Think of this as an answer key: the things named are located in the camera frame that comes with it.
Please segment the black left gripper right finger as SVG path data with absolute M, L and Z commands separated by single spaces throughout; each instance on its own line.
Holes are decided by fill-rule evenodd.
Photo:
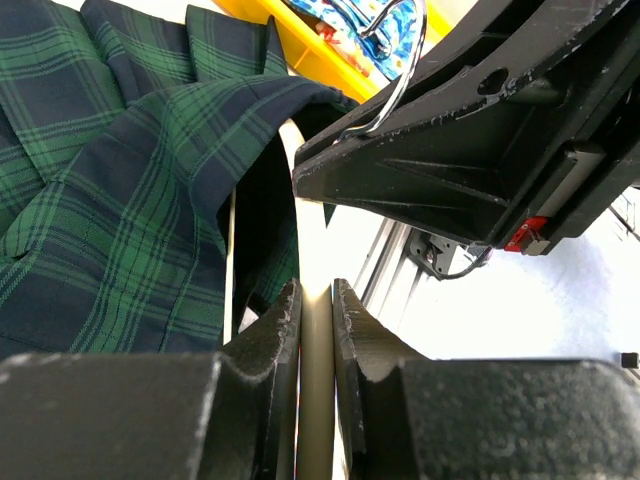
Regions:
M 353 479 L 635 479 L 639 391 L 594 360 L 432 360 L 333 285 Z

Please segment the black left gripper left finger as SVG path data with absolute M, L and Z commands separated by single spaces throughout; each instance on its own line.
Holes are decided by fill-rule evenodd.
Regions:
M 290 479 L 302 289 L 208 354 L 1 365 L 5 479 Z

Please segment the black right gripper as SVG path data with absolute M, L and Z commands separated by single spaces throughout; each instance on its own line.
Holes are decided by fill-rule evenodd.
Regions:
M 298 152 L 296 195 L 460 243 L 548 254 L 637 177 L 639 5 L 480 1 L 419 62 Z

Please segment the cream plastic hanger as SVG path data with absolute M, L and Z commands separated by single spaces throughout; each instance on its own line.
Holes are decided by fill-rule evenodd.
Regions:
M 334 360 L 323 206 L 295 198 L 300 275 L 243 333 L 226 338 L 199 476 L 328 479 Z

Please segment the green navy plaid skirt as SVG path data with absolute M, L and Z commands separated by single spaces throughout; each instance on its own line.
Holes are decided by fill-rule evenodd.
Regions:
M 355 103 L 288 72 L 274 23 L 189 5 L 1 5 L 1 354 L 197 352 L 298 274 L 279 135 Z

